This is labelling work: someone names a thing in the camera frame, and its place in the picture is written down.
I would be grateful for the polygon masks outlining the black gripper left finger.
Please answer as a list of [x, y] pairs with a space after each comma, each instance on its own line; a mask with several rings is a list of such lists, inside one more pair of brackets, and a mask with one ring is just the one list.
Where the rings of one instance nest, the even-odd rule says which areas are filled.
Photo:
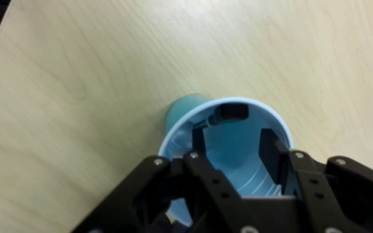
[[[247, 221], [243, 202], [208, 162], [203, 130], [194, 128], [191, 139], [193, 149], [178, 158], [141, 161], [71, 233], [238, 233]], [[165, 216], [178, 198], [186, 202], [190, 227]]]

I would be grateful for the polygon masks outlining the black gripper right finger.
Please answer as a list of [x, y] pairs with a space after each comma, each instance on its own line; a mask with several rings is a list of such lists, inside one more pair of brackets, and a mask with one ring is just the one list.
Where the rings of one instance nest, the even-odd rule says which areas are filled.
[[373, 233], [371, 168], [344, 155], [319, 163], [266, 128], [250, 152], [278, 194], [240, 201], [242, 233]]

